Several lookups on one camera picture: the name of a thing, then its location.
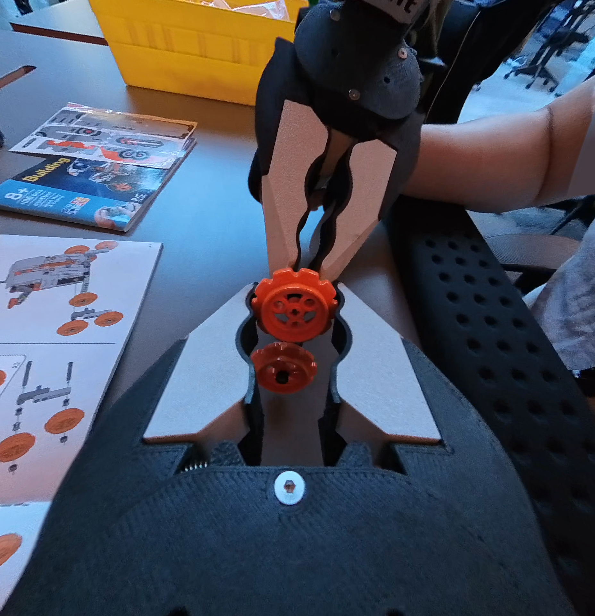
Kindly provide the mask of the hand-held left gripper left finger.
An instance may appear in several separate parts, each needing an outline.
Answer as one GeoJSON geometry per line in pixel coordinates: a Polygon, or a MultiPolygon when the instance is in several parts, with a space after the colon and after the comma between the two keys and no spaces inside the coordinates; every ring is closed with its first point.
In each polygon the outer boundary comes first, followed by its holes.
{"type": "Polygon", "coordinates": [[[198,452],[231,441],[259,466],[263,408],[251,354],[258,340],[251,302],[240,289],[186,338],[143,435],[147,443],[194,443],[198,452]]]}

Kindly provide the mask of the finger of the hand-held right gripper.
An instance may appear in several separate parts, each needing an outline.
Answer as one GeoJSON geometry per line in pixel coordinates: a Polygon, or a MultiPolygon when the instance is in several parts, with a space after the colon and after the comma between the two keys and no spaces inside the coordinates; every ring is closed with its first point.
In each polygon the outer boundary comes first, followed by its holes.
{"type": "Polygon", "coordinates": [[[292,268],[299,261],[299,233],[308,216],[307,175],[327,142],[328,130],[314,111],[286,100],[271,164],[261,181],[270,271],[292,268]]]}
{"type": "Polygon", "coordinates": [[[325,211],[317,228],[318,249],[309,265],[322,280],[337,280],[377,226],[395,157],[395,150],[383,142],[363,142],[340,161],[348,188],[325,211]]]}

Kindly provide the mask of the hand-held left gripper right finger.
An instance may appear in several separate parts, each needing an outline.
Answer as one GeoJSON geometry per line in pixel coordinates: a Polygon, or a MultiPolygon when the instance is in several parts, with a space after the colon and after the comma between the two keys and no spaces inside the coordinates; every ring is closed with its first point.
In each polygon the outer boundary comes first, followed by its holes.
{"type": "Polygon", "coordinates": [[[396,444],[441,445],[405,339],[345,284],[336,289],[331,342],[338,357],[319,419],[324,466],[335,466],[353,442],[365,443],[376,465],[396,444]]]}

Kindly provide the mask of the orange toy wheel axle assembly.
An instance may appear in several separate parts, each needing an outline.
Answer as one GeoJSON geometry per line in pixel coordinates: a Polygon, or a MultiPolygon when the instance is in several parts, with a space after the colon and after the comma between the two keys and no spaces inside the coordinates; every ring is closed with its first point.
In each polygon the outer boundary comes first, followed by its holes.
{"type": "Polygon", "coordinates": [[[306,268],[276,270],[256,286],[251,307],[259,327],[275,339],[250,357],[260,387],[292,394],[312,383],[317,362],[302,344],[329,329],[336,295],[331,281],[306,268]]]}

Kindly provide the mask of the person's right forearm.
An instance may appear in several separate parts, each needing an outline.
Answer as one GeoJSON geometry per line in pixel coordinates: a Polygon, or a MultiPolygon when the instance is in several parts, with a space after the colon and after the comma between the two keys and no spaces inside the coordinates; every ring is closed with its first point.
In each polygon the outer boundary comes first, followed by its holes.
{"type": "Polygon", "coordinates": [[[595,75],[533,112],[426,125],[401,193],[479,212],[595,195],[595,75]]]}

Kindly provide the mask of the grey desk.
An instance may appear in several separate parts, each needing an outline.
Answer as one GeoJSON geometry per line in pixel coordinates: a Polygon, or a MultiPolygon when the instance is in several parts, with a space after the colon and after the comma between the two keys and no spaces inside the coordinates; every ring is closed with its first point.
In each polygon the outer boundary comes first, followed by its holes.
{"type": "Polygon", "coordinates": [[[179,171],[169,184],[178,192],[162,197],[153,210],[163,218],[163,242],[154,241],[154,232],[141,237],[139,243],[160,243],[160,256],[88,435],[59,486],[67,488],[68,476],[71,494],[79,490],[80,500],[87,501],[85,513],[68,514],[77,525],[96,518],[92,507],[101,497],[92,497],[93,482],[109,487],[110,480],[124,479],[134,487],[134,477],[127,478],[131,458],[137,459],[135,470],[148,462],[188,469],[191,461],[197,468],[223,445],[232,446],[220,442],[207,455],[194,443],[147,443],[143,435],[187,336],[229,300],[230,290],[239,292],[237,284],[247,281],[237,270],[263,277],[263,218],[242,205],[250,194],[243,169],[233,181],[234,163],[242,162],[233,159],[237,152],[231,146],[215,157],[204,143],[200,153],[187,155],[189,174],[179,171]]]}

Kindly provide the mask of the clear plastic bags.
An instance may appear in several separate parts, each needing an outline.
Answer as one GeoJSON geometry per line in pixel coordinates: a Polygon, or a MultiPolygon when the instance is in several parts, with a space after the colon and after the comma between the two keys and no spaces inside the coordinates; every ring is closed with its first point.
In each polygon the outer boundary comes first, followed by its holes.
{"type": "Polygon", "coordinates": [[[267,19],[290,21],[285,1],[247,1],[246,4],[230,4],[228,1],[201,1],[201,5],[226,11],[265,17],[267,19]]]}

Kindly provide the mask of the open instruction booklet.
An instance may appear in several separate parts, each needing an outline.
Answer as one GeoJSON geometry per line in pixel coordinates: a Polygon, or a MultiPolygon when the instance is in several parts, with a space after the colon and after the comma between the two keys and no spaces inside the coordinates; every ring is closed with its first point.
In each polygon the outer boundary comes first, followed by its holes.
{"type": "Polygon", "coordinates": [[[88,435],[161,249],[0,235],[0,611],[88,435]]]}

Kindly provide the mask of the yellow plastic bin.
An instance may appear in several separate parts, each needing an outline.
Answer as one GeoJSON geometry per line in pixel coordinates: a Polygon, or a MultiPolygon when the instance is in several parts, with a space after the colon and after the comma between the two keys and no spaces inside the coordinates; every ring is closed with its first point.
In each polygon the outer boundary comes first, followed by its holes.
{"type": "Polygon", "coordinates": [[[264,3],[89,2],[127,85],[249,106],[275,40],[293,40],[308,6],[284,1],[286,19],[276,19],[254,13],[264,3]]]}

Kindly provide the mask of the dark office chair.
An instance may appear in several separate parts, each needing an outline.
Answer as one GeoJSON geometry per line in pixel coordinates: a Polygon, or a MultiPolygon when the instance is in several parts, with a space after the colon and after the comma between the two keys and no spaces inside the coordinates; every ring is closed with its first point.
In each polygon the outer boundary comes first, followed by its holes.
{"type": "Polygon", "coordinates": [[[485,241],[522,295],[545,284],[580,245],[572,238],[540,234],[494,235],[485,241]]]}

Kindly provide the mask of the black office chair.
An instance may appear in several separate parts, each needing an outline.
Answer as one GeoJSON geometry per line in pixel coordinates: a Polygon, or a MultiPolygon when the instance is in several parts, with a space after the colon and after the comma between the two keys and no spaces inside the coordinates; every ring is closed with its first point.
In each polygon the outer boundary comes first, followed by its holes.
{"type": "Polygon", "coordinates": [[[561,1],[504,62],[502,79],[560,96],[560,83],[594,39],[595,1],[561,1]]]}

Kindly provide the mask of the sticker sheet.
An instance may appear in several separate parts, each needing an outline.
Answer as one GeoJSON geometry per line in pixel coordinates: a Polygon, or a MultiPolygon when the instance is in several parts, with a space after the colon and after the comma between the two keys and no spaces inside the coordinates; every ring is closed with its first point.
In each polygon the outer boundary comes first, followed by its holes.
{"type": "Polygon", "coordinates": [[[195,121],[69,103],[9,151],[169,169],[186,151],[196,127],[195,121]]]}

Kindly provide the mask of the person's grey shirt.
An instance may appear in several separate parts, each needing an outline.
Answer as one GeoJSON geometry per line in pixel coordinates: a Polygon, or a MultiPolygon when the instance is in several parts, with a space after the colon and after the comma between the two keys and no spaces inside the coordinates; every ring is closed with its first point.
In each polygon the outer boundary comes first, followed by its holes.
{"type": "Polygon", "coordinates": [[[595,219],[578,250],[524,303],[570,371],[595,368],[595,219]]]}

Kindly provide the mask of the blue manual booklet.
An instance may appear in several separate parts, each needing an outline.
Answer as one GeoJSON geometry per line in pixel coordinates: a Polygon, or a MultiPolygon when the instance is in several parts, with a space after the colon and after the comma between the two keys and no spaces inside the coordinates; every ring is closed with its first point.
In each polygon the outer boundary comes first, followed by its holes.
{"type": "Polygon", "coordinates": [[[0,210],[127,232],[196,144],[168,169],[50,156],[0,184],[0,210]]]}

